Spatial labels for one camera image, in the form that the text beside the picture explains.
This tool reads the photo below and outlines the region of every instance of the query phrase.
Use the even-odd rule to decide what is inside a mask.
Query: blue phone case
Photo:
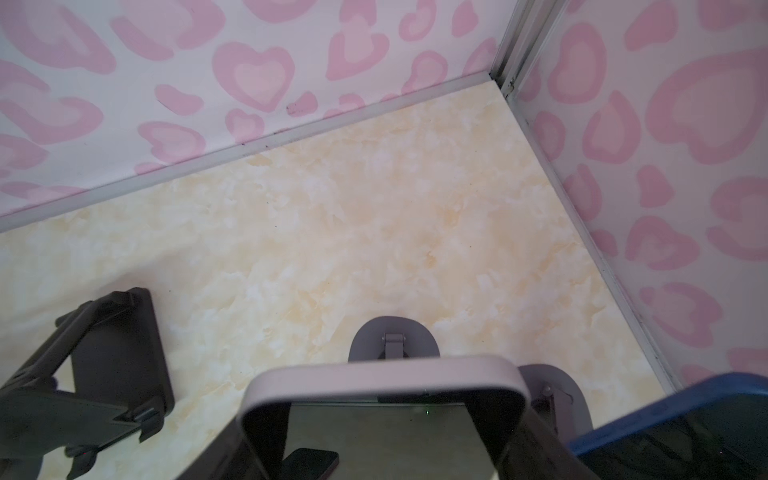
[[[628,435],[738,395],[768,396],[768,378],[735,372],[714,376],[582,435],[568,447],[574,455],[581,456]]]

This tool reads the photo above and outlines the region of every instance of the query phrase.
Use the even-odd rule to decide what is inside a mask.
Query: black plastic bracket
[[[519,369],[531,392],[531,407],[561,443],[567,445],[592,430],[587,400],[566,372],[542,364],[523,365]]]
[[[163,428],[174,407],[149,290],[133,288],[86,302],[0,389],[0,458],[40,458],[58,447],[73,458],[67,478],[91,469],[97,454],[141,431]],[[74,393],[54,374],[71,358]]]

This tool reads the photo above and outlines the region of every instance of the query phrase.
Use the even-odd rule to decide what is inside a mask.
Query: gray stand base
[[[349,361],[390,359],[390,353],[399,358],[416,358],[440,356],[440,349],[421,323],[401,316],[377,316],[357,331],[349,348]]]

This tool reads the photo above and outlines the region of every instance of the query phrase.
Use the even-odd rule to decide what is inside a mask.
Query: phone screen
[[[762,480],[768,478],[768,397],[745,394],[709,402],[579,459],[603,480]]]
[[[518,392],[488,389],[269,404],[241,422],[272,479],[291,452],[315,449],[339,454],[332,480],[489,480],[525,408]]]
[[[461,404],[294,403],[285,452],[300,448],[337,452],[333,480],[489,480],[495,473]]]

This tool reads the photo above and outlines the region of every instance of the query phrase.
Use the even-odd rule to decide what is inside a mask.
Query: smartphone
[[[336,452],[296,449],[283,460],[280,480],[326,480],[338,464]]]
[[[768,378],[727,373],[570,444],[603,480],[768,474]]]

